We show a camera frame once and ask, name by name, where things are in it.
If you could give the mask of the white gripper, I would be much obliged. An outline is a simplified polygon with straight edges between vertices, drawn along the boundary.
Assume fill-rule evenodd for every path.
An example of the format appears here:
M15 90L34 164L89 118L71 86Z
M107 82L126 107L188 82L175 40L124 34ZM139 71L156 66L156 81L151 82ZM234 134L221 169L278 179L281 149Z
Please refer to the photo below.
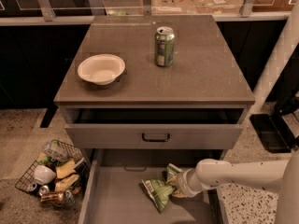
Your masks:
M178 189L172 193L172 196L176 198L194 197L203 191L194 169L183 171L178 175L170 175L167 183L171 185L178 184Z

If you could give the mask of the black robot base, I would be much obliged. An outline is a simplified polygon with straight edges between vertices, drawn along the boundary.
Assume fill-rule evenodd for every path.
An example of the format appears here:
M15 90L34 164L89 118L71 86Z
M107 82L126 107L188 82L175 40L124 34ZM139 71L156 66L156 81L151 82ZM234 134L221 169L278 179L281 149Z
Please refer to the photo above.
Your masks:
M276 103L272 114L253 114L249 118L265 150L287 153L299 148L299 96Z

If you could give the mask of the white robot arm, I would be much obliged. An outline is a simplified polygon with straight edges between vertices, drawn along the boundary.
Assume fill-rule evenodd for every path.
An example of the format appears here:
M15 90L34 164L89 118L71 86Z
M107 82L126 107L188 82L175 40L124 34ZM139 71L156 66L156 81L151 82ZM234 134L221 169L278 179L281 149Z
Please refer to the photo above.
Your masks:
M299 43L299 2L295 4L278 41L254 88L255 104L259 111L269 92ZM231 164L228 161L204 159L177 175L178 189L187 197L235 183L278 194L275 224L299 224L299 151L282 161L260 161Z

